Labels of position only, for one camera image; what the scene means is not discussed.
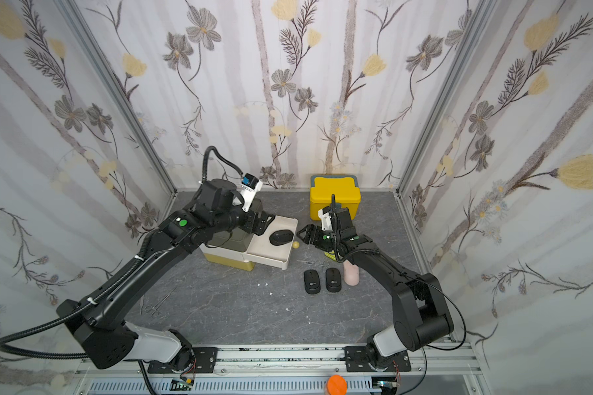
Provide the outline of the white drawer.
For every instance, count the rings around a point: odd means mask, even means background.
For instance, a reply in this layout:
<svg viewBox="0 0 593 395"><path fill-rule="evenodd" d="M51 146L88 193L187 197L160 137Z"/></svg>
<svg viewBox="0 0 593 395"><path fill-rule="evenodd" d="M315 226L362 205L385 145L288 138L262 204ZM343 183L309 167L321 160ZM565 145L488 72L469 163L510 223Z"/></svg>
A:
<svg viewBox="0 0 593 395"><path fill-rule="evenodd" d="M247 261L273 268L288 269L297 233L296 218L277 216L263 235L254 235L244 253Z"/></svg>

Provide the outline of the pink computer mouse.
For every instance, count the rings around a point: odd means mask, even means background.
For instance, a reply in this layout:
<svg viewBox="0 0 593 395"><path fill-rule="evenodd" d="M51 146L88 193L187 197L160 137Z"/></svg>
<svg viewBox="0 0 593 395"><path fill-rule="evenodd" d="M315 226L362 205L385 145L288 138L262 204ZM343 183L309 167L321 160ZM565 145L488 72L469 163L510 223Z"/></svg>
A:
<svg viewBox="0 0 593 395"><path fill-rule="evenodd" d="M357 265L354 265L346 260L343 262L344 267L344 282L348 286L357 286L360 281L360 271Z"/></svg>

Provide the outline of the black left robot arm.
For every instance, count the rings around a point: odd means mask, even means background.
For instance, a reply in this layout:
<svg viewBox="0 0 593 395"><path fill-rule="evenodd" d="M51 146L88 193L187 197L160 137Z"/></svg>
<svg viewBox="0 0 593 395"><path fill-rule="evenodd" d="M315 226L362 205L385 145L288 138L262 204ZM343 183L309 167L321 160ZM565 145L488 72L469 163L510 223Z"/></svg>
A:
<svg viewBox="0 0 593 395"><path fill-rule="evenodd" d="M193 347L178 331L141 328L125 317L161 277L217 233L241 229L263 235L274 217L251 207L262 187L251 174L239 185L223 179L203 182L186 206L145 238L120 272L89 296L59 306L59 314L71 315L66 326L97 369L132 360L157 361L178 373L194 365Z"/></svg>

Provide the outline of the three-drawer cabinet olive white yellow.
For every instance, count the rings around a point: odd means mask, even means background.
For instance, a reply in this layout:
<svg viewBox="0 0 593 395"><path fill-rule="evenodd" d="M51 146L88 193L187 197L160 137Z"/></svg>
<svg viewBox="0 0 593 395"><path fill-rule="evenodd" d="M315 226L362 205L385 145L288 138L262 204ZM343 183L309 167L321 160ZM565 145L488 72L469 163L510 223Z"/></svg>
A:
<svg viewBox="0 0 593 395"><path fill-rule="evenodd" d="M251 272L255 263L245 258L254 233L247 233L240 227L231 231L218 232L212 240L200 247L209 263L216 263L230 268Z"/></svg>

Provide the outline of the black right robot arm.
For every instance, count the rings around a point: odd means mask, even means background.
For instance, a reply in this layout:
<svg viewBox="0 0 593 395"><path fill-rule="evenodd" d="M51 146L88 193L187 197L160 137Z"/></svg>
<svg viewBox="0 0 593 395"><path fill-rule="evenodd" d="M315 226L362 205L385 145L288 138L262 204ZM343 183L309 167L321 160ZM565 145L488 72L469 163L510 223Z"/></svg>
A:
<svg viewBox="0 0 593 395"><path fill-rule="evenodd" d="M455 326L438 279L416 273L384 253L376 242L361 235L346 208L324 208L320 225L306 225L298 238L318 250L332 253L371 275L391 297L392 325L370 337L376 359L415 352L453 333Z"/></svg>

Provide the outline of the black computer mouse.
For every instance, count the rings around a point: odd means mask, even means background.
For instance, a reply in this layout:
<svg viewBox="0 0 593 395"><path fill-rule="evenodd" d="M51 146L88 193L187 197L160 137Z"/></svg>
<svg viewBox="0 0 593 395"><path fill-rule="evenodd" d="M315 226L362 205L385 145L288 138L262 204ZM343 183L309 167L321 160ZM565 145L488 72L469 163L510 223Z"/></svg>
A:
<svg viewBox="0 0 593 395"><path fill-rule="evenodd" d="M337 268L328 268L325 271L325 287L331 293L342 290L342 275Z"/></svg>
<svg viewBox="0 0 593 395"><path fill-rule="evenodd" d="M318 271L314 269L304 271L303 280L308 295L316 295L321 292L321 280Z"/></svg>
<svg viewBox="0 0 593 395"><path fill-rule="evenodd" d="M282 246L293 243L294 232L289 229L275 230L269 237L268 241L273 246Z"/></svg>

